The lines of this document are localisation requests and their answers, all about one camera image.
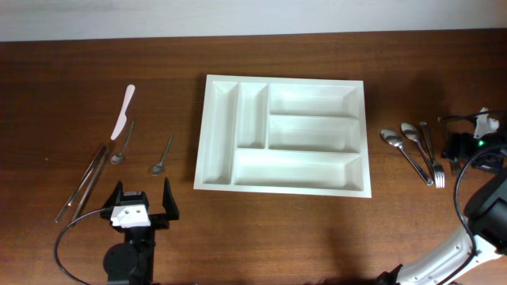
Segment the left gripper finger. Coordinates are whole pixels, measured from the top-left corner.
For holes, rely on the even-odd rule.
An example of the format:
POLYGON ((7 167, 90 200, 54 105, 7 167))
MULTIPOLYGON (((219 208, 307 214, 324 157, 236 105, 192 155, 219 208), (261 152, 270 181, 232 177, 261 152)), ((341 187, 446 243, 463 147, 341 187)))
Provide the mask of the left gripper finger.
POLYGON ((162 206, 166 211, 166 217, 168 220, 173 221, 180 218, 180 211, 177 208, 176 202, 171 192, 170 180, 168 177, 166 177, 164 180, 162 206))
POLYGON ((123 183, 118 181, 110 197, 105 201, 103 208, 115 207, 121 201, 123 191, 123 183))

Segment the steel fork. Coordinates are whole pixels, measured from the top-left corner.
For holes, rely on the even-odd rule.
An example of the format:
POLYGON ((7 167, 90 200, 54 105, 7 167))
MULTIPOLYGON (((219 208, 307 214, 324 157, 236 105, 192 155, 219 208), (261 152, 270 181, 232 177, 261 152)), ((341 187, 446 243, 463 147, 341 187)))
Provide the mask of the steel fork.
POLYGON ((453 176, 458 176, 459 173, 462 170, 462 166, 461 166, 460 160, 458 158, 450 159, 449 160, 449 165, 450 165, 450 168, 451 168, 451 171, 452 171, 452 175, 453 176))
POLYGON ((429 126, 426 122, 420 122, 420 127, 425 139, 426 146, 429 151, 429 159, 433 168, 433 176, 435 179, 435 185, 437 188, 445 187, 445 174, 443 166, 436 160, 435 149, 433 147, 433 141, 431 138, 429 126))

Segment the steel tablespoon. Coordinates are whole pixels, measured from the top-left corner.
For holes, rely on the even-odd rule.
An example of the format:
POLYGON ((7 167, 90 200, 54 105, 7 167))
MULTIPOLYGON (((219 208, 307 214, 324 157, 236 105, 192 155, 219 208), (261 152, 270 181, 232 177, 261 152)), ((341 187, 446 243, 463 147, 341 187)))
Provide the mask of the steel tablespoon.
POLYGON ((428 166, 428 168, 430 170, 432 170, 433 168, 432 168, 432 164, 431 164, 431 162, 429 160, 429 157, 428 157, 428 155, 426 154, 426 152, 424 151, 424 149, 422 147, 421 140, 419 138, 418 129, 413 124, 411 124, 411 123, 401 123, 401 130, 402 130, 402 133, 409 140, 412 140, 413 142, 416 143, 417 148, 421 152, 421 156, 423 157, 426 165, 428 166))
POLYGON ((406 160, 412 165, 419 177, 425 182, 426 185, 433 185, 433 179, 423 170, 422 167, 412 159, 411 156, 405 151, 401 135, 391 129, 383 129, 380 131, 381 138, 388 144, 398 148, 406 160))

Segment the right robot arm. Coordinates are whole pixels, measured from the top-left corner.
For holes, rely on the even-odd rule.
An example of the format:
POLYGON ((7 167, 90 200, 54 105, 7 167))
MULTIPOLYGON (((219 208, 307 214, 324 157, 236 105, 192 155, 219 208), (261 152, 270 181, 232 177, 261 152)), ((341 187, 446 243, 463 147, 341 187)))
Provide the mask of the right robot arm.
POLYGON ((460 226, 452 236, 422 259, 383 272, 375 284, 455 284, 480 264, 506 255, 506 168, 484 184, 464 208, 459 205, 459 187, 469 166, 497 154, 506 155, 504 143, 479 149, 457 176, 453 203, 460 226))

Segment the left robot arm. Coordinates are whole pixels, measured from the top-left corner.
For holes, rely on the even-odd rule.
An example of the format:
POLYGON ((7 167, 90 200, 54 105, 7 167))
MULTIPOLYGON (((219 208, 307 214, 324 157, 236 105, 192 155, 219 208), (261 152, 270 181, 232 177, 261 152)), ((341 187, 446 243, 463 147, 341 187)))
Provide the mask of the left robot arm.
POLYGON ((163 213, 151 214, 145 192, 125 192, 121 182, 116 184, 101 213, 102 219, 124 235, 103 260, 108 284, 153 283, 155 232, 169 229, 170 222, 180 218, 168 179, 164 180, 162 206, 163 213))

